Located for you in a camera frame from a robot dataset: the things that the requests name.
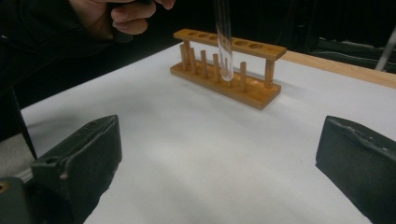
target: test tube rack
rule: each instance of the test tube rack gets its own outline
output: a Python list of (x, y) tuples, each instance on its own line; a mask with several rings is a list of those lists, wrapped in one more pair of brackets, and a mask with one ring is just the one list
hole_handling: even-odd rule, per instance
[(181, 39), (183, 43), (180, 45), (181, 63), (171, 67), (172, 74), (260, 110), (279, 95), (281, 87), (273, 82), (275, 62), (286, 53), (286, 48), (233, 37), (233, 51), (264, 58), (264, 79), (250, 76), (247, 63), (241, 62), (240, 72), (235, 71), (233, 79), (225, 81), (221, 78), (219, 55), (213, 54), (211, 64), (206, 59), (205, 50), (201, 50), (201, 60), (196, 60), (191, 47), (191, 41), (216, 47), (217, 35), (183, 29), (174, 33), (174, 38)]

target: white tabletop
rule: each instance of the white tabletop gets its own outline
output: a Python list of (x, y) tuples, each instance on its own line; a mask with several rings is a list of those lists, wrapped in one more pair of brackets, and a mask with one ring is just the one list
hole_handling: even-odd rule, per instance
[(39, 156), (119, 115), (123, 160), (86, 223), (370, 223), (315, 156), (327, 115), (396, 139), (395, 89), (279, 60), (260, 111), (171, 75), (178, 62), (174, 46), (23, 109)]

